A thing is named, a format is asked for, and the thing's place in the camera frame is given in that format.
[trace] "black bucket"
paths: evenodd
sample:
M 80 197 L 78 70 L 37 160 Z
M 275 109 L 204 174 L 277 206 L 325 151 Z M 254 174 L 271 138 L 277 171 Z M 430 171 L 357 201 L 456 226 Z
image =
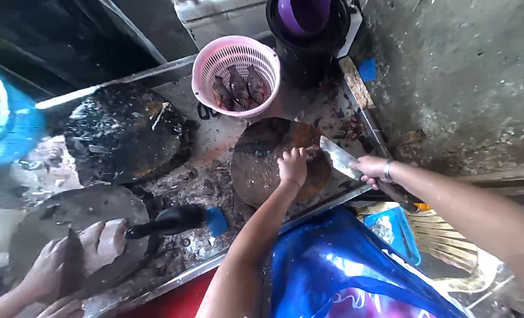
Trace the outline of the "black bucket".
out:
M 318 86 L 349 32 L 350 15 L 345 1 L 331 1 L 327 25 L 312 37 L 299 38 L 288 33 L 278 13 L 278 0 L 266 2 L 266 19 L 276 38 L 282 79 L 301 89 Z

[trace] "forearm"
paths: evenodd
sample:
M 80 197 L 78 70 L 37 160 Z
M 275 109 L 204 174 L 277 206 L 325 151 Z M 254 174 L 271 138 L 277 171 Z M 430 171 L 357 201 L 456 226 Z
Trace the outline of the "forearm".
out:
M 260 313 L 262 261 L 276 240 L 299 184 L 283 181 L 232 243 L 196 317 L 256 317 Z
M 524 207 L 487 190 L 403 163 L 393 163 L 390 174 L 471 242 L 514 270 L 524 266 Z
M 285 180 L 244 225 L 231 245 L 225 262 L 259 263 L 276 240 L 287 209 L 297 196 L 299 184 Z
M 1 296 L 0 318 L 13 318 L 36 301 L 31 292 L 26 290 L 24 286 L 18 285 L 18 287 Z

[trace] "blue basket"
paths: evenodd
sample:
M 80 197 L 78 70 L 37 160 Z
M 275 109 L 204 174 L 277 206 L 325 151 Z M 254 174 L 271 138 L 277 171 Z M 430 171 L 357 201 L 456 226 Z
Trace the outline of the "blue basket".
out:
M 25 156 L 44 128 L 44 116 L 34 101 L 0 78 L 0 166 Z
M 421 255 L 417 249 L 415 237 L 413 236 L 413 232 L 411 231 L 411 227 L 407 222 L 407 218 L 405 217 L 405 212 L 403 209 L 398 206 L 390 210 L 367 216 L 365 218 L 365 226 L 370 228 L 372 225 L 376 224 L 376 221 L 382 216 L 389 217 L 390 223 L 392 224 L 394 240 L 390 246 L 392 246 L 396 251 L 404 256 L 406 261 L 409 263 L 415 265 L 421 264 Z

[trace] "white container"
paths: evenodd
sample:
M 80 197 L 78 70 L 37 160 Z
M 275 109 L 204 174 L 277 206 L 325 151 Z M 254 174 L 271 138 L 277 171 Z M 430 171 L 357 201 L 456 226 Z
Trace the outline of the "white container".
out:
M 231 112 L 218 107 L 213 95 L 215 75 L 223 77 L 223 84 L 229 88 L 230 72 L 227 67 L 237 66 L 243 78 L 248 75 L 248 67 L 254 65 L 256 72 L 266 82 L 266 101 L 246 112 Z M 266 45 L 244 36 L 225 36 L 212 41 L 197 55 L 193 64 L 191 89 L 195 97 L 225 115 L 250 118 L 265 111 L 276 97 L 280 88 L 280 60 L 276 53 Z
M 201 0 L 198 4 L 184 1 L 174 4 L 174 9 L 200 50 L 222 36 L 257 38 L 270 31 L 266 22 L 266 1 Z

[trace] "stainless steel counter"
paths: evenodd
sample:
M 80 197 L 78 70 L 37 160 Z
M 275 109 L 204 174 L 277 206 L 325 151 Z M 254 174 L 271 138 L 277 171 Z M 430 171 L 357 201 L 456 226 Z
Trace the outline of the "stainless steel counter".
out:
M 217 238 L 206 228 L 190 230 L 164 238 L 151 261 L 126 282 L 106 293 L 84 301 L 86 317 L 114 316 L 217 267 L 226 250 L 253 213 L 248 207 L 236 204 L 229 177 L 231 148 L 249 122 L 267 117 L 282 117 L 306 122 L 332 138 L 346 133 L 349 117 L 356 109 L 342 76 L 326 80 L 314 90 L 300 91 L 282 83 L 276 99 L 261 115 L 246 121 L 220 115 L 202 120 L 197 114 L 197 100 L 191 91 L 191 66 L 194 56 L 183 58 L 145 72 L 87 88 L 38 104 L 49 118 L 68 116 L 69 101 L 93 93 L 99 87 L 113 83 L 137 82 L 163 95 L 187 119 L 201 125 L 194 133 L 191 158 L 182 167 L 145 185 L 154 196 L 173 204 L 200 203 L 220 206 L 229 223 L 229 231 Z M 360 142 L 338 140 L 347 151 L 364 155 Z M 182 174 L 192 171 L 194 177 L 181 182 Z M 326 188 L 314 196 L 295 203 L 287 213 L 282 232 L 309 220 L 311 217 L 350 200 L 370 189 L 363 183 L 333 171 Z

